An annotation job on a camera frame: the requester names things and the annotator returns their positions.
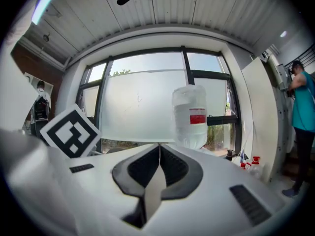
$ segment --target brick wall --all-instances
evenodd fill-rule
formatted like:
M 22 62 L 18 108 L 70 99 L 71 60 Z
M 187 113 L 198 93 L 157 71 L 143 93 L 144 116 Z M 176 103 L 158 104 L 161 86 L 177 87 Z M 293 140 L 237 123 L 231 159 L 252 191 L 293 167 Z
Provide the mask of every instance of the brick wall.
M 49 119 L 52 119 L 55 116 L 56 101 L 59 88 L 63 80 L 63 73 L 58 69 L 52 67 L 50 64 L 44 62 L 39 57 L 30 53 L 19 44 L 14 47 L 11 54 L 23 74 L 27 72 L 43 81 L 54 85 L 52 94 L 50 96 L 52 106 L 51 112 L 49 114 Z

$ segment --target ceiling light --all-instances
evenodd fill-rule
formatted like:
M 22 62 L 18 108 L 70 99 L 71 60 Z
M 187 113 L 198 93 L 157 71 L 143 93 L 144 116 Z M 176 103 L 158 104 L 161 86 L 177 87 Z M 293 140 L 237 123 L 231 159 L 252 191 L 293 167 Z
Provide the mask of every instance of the ceiling light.
M 34 24 L 38 24 L 41 15 L 44 13 L 51 0 L 40 0 L 31 18 Z
M 286 30 L 281 33 L 280 37 L 285 37 L 286 36 Z

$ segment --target sky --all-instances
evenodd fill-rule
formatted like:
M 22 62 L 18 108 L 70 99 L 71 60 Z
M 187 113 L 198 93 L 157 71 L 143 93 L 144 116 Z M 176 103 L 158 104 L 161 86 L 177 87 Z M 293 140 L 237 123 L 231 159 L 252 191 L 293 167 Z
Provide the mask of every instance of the sky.
M 217 57 L 187 53 L 191 70 L 204 70 L 221 72 Z M 89 78 L 89 82 L 98 80 L 102 77 L 106 64 L 101 64 L 93 68 Z M 154 53 L 131 56 L 114 61 L 110 75 L 115 72 L 129 70 L 130 72 L 140 72 L 149 70 L 165 70 L 165 69 L 183 69 L 183 60 L 181 53 Z

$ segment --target tree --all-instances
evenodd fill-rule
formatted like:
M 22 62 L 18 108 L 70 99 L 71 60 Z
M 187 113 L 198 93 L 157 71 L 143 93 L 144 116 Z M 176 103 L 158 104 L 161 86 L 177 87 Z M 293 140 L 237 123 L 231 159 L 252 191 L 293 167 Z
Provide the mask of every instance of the tree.
M 121 74 L 127 74 L 127 73 L 129 73 L 129 72 L 131 72 L 131 70 L 130 70 L 130 69 L 129 69 L 129 70 L 127 70 L 127 71 L 122 70 L 122 71 L 120 71 L 120 72 L 114 72 L 113 76 L 116 76 L 116 75 L 121 75 Z

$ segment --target person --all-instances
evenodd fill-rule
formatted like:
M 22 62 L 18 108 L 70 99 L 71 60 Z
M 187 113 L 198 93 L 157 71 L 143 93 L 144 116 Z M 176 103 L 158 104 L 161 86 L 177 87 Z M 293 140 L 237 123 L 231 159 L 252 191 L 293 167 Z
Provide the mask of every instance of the person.
M 38 93 L 38 97 L 35 100 L 35 103 L 41 98 L 43 97 L 44 100 L 46 100 L 46 102 L 49 105 L 49 110 L 51 109 L 51 100 L 50 100 L 50 96 L 49 94 L 45 91 L 45 82 L 43 81 L 39 81 L 37 83 L 37 89 L 36 89 L 37 93 Z M 37 136 L 36 134 L 36 129 L 35 129 L 35 120 L 34 120 L 34 112 L 33 112 L 34 107 L 32 107 L 31 109 L 31 134 L 33 136 Z
M 292 125 L 296 134 L 299 170 L 293 187 L 282 191 L 287 197 L 295 197 L 299 193 L 307 176 L 315 136 L 315 84 L 300 61 L 293 62 L 291 71 L 295 77 L 288 90 L 295 90 Z

